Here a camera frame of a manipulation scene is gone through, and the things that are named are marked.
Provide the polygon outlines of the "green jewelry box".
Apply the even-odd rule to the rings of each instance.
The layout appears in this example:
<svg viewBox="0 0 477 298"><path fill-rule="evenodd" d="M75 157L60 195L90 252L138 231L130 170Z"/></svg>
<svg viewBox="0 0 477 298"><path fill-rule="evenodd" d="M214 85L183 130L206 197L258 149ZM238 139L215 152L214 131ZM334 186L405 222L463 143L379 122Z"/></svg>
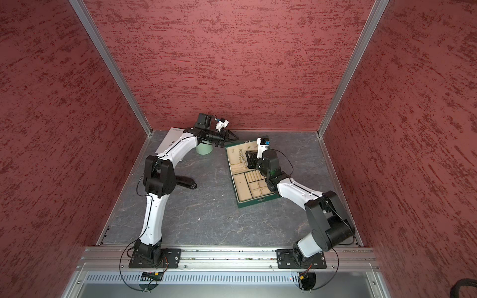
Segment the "green jewelry box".
<svg viewBox="0 0 477 298"><path fill-rule="evenodd" d="M238 142L226 146L227 162L231 173L238 208L278 199L270 191L265 177L256 169L247 168L247 151L257 152L257 140Z"/></svg>

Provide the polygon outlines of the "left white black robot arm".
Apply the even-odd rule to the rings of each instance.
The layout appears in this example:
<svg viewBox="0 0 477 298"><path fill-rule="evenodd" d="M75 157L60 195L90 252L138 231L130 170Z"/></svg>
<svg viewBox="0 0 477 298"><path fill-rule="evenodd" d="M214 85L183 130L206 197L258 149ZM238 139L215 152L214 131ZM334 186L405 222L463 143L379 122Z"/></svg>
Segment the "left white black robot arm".
<svg viewBox="0 0 477 298"><path fill-rule="evenodd" d="M186 176L178 176L175 167L200 144L225 147L238 140L227 126L229 121L213 115L199 114L196 124L186 128L175 140L155 155L145 159L143 184L147 209L140 237L134 242L129 268L158 268L165 263L161 251L162 223L167 201L176 186L196 189L196 182Z"/></svg>

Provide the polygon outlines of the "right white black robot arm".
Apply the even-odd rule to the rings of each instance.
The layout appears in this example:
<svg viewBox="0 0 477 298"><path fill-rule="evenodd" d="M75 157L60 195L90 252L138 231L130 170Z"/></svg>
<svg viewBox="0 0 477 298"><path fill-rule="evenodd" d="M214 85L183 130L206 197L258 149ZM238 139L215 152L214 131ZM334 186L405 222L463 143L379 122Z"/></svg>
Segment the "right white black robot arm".
<svg viewBox="0 0 477 298"><path fill-rule="evenodd" d="M355 227L335 192L320 192L298 183L282 170L275 150L248 151L246 156L248 167L255 168L265 177L271 192L294 202L306 212L311 232L294 244L297 261L328 252L355 236Z"/></svg>

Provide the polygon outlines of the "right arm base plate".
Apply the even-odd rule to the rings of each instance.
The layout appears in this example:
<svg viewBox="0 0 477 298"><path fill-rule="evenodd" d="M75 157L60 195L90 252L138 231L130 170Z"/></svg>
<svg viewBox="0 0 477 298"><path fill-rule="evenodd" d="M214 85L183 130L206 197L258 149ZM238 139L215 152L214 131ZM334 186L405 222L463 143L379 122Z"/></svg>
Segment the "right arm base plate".
<svg viewBox="0 0 477 298"><path fill-rule="evenodd" d="M323 252L311 257L304 257L298 249L277 249L279 269L326 269L327 264Z"/></svg>

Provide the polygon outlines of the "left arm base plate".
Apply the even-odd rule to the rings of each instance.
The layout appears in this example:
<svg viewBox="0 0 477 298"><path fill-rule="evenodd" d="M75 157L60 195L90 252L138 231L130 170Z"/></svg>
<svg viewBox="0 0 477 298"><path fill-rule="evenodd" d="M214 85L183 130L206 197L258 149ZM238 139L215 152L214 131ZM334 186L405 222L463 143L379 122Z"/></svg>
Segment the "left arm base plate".
<svg viewBox="0 0 477 298"><path fill-rule="evenodd" d="M129 262L132 269L177 269L181 260L182 250L179 248L161 248L151 254L134 251Z"/></svg>

